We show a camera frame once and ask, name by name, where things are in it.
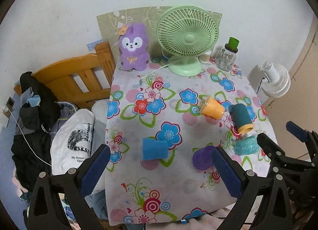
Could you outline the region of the purple plastic cup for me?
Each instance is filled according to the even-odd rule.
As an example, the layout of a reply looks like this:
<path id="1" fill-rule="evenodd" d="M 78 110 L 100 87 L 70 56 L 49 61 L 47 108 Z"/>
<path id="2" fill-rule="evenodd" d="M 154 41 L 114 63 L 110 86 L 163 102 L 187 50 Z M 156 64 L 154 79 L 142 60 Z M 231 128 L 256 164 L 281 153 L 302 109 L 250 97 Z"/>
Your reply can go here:
<path id="1" fill-rule="evenodd" d="M 207 170 L 213 166 L 212 153 L 215 146 L 206 146 L 198 149 L 192 156 L 192 164 L 197 170 Z"/>

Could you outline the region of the light teal plastic cup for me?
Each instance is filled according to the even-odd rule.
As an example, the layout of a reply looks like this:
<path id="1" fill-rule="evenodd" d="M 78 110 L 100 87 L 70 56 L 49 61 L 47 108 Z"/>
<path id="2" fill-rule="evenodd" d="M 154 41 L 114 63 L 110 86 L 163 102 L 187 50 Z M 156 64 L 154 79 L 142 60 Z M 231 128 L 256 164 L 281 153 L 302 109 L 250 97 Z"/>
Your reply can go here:
<path id="1" fill-rule="evenodd" d="M 247 137 L 246 139 L 237 141 L 234 150 L 235 154 L 239 156 L 257 153 L 259 150 L 257 137 L 255 135 L 252 135 L 250 137 Z"/>

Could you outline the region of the dark teal cup, yellow band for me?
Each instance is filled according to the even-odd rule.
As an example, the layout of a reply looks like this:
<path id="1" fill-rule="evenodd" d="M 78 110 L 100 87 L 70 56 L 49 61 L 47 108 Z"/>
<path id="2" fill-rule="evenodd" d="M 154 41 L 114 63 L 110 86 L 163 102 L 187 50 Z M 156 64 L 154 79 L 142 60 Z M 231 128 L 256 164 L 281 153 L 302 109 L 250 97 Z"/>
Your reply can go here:
<path id="1" fill-rule="evenodd" d="M 239 134 L 245 134 L 253 130 L 252 120 L 244 104 L 235 104 L 231 108 L 232 121 Z"/>

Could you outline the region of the orange plastic cup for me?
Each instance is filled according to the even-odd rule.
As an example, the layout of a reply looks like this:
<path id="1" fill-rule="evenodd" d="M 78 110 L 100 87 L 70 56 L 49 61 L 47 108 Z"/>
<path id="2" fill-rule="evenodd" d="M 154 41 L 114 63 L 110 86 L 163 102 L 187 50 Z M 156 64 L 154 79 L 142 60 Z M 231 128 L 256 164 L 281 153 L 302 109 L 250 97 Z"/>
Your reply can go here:
<path id="1" fill-rule="evenodd" d="M 199 113 L 201 115 L 218 120 L 223 116 L 224 112 L 225 108 L 211 96 L 202 97 L 199 104 Z"/>

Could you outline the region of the blue plastic cup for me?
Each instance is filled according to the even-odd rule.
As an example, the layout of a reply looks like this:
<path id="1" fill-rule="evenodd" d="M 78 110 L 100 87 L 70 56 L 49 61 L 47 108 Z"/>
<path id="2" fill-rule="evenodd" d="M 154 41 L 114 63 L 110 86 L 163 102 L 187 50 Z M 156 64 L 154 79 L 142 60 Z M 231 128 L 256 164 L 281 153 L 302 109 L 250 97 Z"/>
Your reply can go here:
<path id="1" fill-rule="evenodd" d="M 168 143 L 164 140 L 144 138 L 141 145 L 141 160 L 152 161 L 168 158 Z"/>

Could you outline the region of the white printed t-shirt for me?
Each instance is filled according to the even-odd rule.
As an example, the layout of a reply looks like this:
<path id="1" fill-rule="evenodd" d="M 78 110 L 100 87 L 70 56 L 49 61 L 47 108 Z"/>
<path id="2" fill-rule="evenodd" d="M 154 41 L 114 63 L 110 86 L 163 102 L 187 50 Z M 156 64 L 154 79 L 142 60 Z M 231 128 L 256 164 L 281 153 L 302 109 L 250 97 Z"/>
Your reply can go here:
<path id="1" fill-rule="evenodd" d="M 62 175 L 71 168 L 79 168 L 91 157 L 94 114 L 79 109 L 56 133 L 51 145 L 53 175 Z"/>

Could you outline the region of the black jacket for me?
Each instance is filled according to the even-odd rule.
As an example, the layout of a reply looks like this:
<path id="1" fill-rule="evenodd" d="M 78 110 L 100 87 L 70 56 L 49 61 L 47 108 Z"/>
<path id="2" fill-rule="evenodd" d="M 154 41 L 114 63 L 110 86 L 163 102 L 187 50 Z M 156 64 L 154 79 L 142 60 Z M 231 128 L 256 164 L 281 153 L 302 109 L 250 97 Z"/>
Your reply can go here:
<path id="1" fill-rule="evenodd" d="M 21 186 L 33 191 L 41 172 L 51 173 L 50 131 L 60 117 L 57 97 L 28 71 L 21 74 L 19 124 L 11 146 Z"/>

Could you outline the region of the white floor fan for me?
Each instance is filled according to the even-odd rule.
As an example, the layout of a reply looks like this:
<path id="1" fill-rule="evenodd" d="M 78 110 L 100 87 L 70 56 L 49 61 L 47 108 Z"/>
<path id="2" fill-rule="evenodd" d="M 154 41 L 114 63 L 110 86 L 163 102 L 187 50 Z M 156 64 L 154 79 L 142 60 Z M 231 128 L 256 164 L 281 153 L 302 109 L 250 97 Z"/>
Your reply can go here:
<path id="1" fill-rule="evenodd" d="M 266 61 L 261 65 L 261 70 L 267 79 L 267 82 L 261 85 L 267 97 L 280 98 L 289 91 L 291 77 L 283 65 Z"/>

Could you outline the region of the wooden chair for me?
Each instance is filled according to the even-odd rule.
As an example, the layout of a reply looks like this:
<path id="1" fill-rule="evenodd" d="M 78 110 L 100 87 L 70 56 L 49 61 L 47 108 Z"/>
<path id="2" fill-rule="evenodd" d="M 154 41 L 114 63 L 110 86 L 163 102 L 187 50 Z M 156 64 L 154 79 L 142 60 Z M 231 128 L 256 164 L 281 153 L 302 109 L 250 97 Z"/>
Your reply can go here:
<path id="1" fill-rule="evenodd" d="M 110 98 L 115 59 L 109 42 L 97 44 L 94 53 L 64 59 L 31 75 L 46 85 L 59 101 L 90 109 Z"/>

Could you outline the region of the floral tablecloth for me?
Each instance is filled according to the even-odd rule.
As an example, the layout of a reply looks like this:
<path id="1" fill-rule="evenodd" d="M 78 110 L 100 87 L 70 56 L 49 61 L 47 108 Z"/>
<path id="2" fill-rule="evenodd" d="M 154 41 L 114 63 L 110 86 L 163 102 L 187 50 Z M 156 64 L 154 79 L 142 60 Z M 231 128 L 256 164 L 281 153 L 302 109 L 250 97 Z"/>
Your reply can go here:
<path id="1" fill-rule="evenodd" d="M 225 108 L 220 119 L 199 113 L 204 96 Z M 235 154 L 235 144 L 243 138 L 230 115 L 235 104 L 246 106 L 252 135 L 275 138 L 264 106 L 237 65 L 225 72 L 210 59 L 198 75 L 182 77 L 159 58 L 151 59 L 144 71 L 124 71 L 117 64 L 105 135 L 111 150 L 105 170 L 110 224 L 171 222 L 232 204 L 218 171 L 197 170 L 192 164 L 194 152 L 206 146 L 220 146 L 244 169 L 266 176 L 270 159 L 262 150 Z M 167 141 L 168 158 L 142 161 L 144 138 Z"/>

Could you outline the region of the glass jar, green lid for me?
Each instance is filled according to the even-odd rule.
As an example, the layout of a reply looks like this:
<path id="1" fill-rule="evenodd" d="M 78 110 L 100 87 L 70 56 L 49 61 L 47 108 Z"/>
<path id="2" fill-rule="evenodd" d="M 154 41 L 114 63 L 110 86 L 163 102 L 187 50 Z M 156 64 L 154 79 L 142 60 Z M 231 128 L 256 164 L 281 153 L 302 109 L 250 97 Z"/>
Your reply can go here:
<path id="1" fill-rule="evenodd" d="M 218 50 L 215 60 L 216 65 L 219 69 L 223 71 L 231 70 L 236 60 L 238 45 L 239 40 L 234 37 L 230 37 L 228 43 L 226 43 L 223 48 Z"/>

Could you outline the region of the cotton swab container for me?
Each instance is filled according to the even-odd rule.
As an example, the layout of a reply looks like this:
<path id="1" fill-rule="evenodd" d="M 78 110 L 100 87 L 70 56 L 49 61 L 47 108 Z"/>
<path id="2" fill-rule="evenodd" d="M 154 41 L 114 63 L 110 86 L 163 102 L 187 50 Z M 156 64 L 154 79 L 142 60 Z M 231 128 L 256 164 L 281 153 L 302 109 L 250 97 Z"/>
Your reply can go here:
<path id="1" fill-rule="evenodd" d="M 201 54 L 199 56 L 199 62 L 203 64 L 208 64 L 210 62 L 211 55 L 212 55 L 211 50 L 208 50 L 207 52 Z"/>

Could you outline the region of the purple plush bunny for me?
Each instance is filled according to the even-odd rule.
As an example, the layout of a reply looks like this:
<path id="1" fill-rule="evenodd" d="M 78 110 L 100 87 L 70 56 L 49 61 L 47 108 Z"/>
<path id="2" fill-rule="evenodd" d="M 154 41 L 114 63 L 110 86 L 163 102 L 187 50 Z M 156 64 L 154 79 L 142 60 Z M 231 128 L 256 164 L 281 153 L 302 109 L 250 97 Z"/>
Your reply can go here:
<path id="1" fill-rule="evenodd" d="M 144 71 L 150 59 L 147 52 L 149 38 L 146 25 L 134 23 L 123 25 L 119 30 L 119 49 L 122 70 Z"/>

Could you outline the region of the green desk fan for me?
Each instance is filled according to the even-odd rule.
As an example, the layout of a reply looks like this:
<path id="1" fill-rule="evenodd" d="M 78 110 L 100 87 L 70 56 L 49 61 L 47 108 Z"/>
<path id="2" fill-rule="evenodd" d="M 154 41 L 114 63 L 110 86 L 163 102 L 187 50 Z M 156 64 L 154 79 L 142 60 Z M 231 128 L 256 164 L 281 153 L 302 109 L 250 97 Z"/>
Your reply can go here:
<path id="1" fill-rule="evenodd" d="M 170 8 L 156 26 L 159 45 L 171 54 L 168 68 L 184 77 L 201 73 L 198 57 L 214 46 L 218 36 L 219 26 L 212 13 L 196 6 Z"/>

